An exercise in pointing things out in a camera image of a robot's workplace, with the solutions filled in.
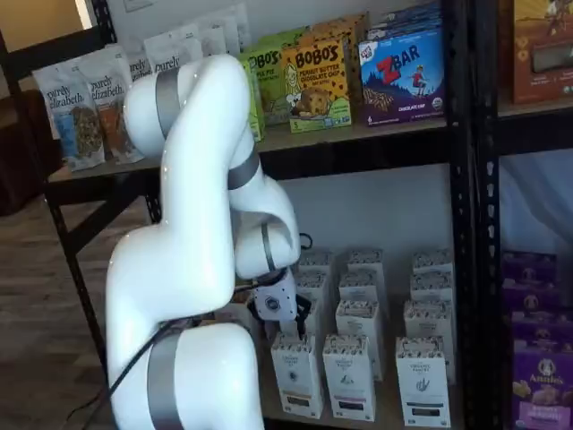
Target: wooden floor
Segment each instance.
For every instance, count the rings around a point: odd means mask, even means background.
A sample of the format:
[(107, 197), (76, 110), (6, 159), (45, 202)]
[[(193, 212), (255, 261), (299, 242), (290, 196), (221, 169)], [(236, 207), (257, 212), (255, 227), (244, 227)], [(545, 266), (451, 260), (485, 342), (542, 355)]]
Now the wooden floor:
[[(97, 205), (64, 209), (69, 227)], [(147, 224), (137, 201), (79, 255), (103, 321), (107, 260), (125, 232)], [(0, 429), (59, 430), (94, 396), (103, 374), (56, 231), (42, 199), (0, 218)], [(64, 429), (79, 429), (77, 414)], [(114, 428), (109, 410), (94, 430)]]

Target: blue snack box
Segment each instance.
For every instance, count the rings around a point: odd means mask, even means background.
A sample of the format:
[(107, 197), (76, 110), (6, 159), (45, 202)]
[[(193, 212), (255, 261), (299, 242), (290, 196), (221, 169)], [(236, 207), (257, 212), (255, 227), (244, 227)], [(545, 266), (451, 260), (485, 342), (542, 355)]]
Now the blue snack box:
[(443, 115), (441, 28), (366, 40), (359, 55), (368, 125)]

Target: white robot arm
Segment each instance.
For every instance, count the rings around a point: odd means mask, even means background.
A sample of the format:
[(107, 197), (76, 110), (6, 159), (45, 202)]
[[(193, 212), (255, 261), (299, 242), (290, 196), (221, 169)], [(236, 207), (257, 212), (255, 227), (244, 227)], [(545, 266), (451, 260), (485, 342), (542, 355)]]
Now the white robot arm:
[[(249, 85), (231, 56), (137, 81), (125, 124), (146, 156), (162, 156), (163, 217), (115, 248), (107, 273), (107, 365), (113, 383), (167, 320), (229, 302), (235, 272), (252, 279), (298, 260), (295, 214), (265, 176), (247, 124)], [(230, 209), (259, 213), (239, 230)], [(234, 324), (177, 333), (146, 352), (112, 398), (123, 430), (262, 429), (256, 356)]]

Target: small white box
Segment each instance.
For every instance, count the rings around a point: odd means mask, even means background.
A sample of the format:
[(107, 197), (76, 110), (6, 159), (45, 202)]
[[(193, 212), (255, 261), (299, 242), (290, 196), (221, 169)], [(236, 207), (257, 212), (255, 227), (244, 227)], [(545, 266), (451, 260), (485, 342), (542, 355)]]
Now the small white box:
[(442, 339), (448, 382), (456, 383), (451, 302), (408, 300), (404, 304), (404, 323), (406, 335), (409, 338), (440, 337)]
[(326, 273), (327, 290), (329, 301), (325, 303), (324, 309), (329, 314), (334, 315), (338, 304), (338, 292), (335, 290), (338, 284), (338, 270), (336, 256), (332, 251), (323, 248), (313, 248), (301, 252), (298, 260), (298, 271), (322, 271)]
[(319, 269), (299, 271), (295, 275), (296, 294), (316, 300), (320, 304), (320, 313), (325, 332), (335, 330), (334, 310), (331, 310), (331, 291), (327, 272)]
[(453, 273), (454, 263), (449, 249), (436, 249), (435, 251), (415, 253), (412, 259), (414, 273), (427, 271), (447, 271)]
[(329, 335), (324, 341), (322, 356), (334, 418), (374, 421), (376, 393), (368, 338)]
[(378, 302), (341, 300), (337, 308), (338, 334), (363, 334), (368, 338), (368, 355), (374, 380), (384, 378), (384, 340)]
[(324, 399), (314, 345), (314, 336), (303, 336), (299, 340), (279, 333), (271, 355), (283, 410), (319, 419)]
[(451, 303), (452, 332), (454, 336), (454, 352), (458, 350), (456, 323), (456, 302), (454, 300), (454, 280), (448, 271), (427, 271), (410, 276), (410, 297), (420, 302), (444, 300)]
[(438, 338), (398, 338), (396, 367), (406, 426), (450, 427), (446, 362)]
[(213, 314), (220, 323), (236, 323), (243, 326), (251, 334), (259, 362), (262, 359), (263, 332), (259, 322), (252, 316), (248, 305), (252, 301), (250, 292), (238, 292), (233, 295), (231, 302), (221, 307)]
[(348, 255), (348, 269), (372, 269), (376, 271), (378, 302), (386, 318), (389, 317), (388, 292), (384, 279), (384, 265), (382, 264), (383, 251), (376, 248), (352, 249)]
[(338, 284), (340, 300), (378, 302), (378, 279), (374, 269), (351, 269)]

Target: purple box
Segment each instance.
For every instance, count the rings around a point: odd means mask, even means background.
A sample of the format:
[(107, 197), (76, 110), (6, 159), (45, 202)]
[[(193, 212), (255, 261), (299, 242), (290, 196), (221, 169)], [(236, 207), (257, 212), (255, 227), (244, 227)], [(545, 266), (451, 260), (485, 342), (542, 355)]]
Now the purple box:
[(368, 125), (442, 116), (445, 81), (441, 28), (359, 45), (363, 114)]
[(573, 341), (573, 313), (513, 312), (511, 334), (513, 339)]
[(506, 313), (551, 311), (562, 307), (563, 295), (554, 284), (522, 284), (513, 279), (505, 279), (501, 288)]
[(512, 427), (571, 428), (573, 348), (549, 341), (515, 340)]
[(557, 283), (557, 257), (554, 254), (506, 251), (501, 259), (503, 278), (526, 284)]

